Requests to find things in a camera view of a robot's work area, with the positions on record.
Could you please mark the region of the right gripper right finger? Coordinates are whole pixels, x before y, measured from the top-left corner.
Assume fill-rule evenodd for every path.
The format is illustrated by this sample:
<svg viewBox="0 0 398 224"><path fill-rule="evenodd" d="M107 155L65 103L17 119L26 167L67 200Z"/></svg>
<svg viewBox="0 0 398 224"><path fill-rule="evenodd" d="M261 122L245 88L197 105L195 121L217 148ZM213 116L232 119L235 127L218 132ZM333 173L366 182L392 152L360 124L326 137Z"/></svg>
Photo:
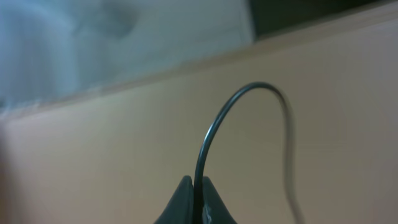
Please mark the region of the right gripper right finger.
<svg viewBox="0 0 398 224"><path fill-rule="evenodd" d="M236 224L209 177L203 178L203 224Z"/></svg>

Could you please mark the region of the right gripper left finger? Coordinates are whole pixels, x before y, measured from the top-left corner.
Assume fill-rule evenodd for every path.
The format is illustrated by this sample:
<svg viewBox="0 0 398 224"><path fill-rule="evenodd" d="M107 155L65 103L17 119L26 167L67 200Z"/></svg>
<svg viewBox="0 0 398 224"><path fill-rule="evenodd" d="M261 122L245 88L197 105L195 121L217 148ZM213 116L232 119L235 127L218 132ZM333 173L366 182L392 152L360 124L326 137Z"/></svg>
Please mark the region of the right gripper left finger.
<svg viewBox="0 0 398 224"><path fill-rule="evenodd" d="M193 214L193 184L189 175L183 176L166 208L155 224L191 224Z"/></svg>

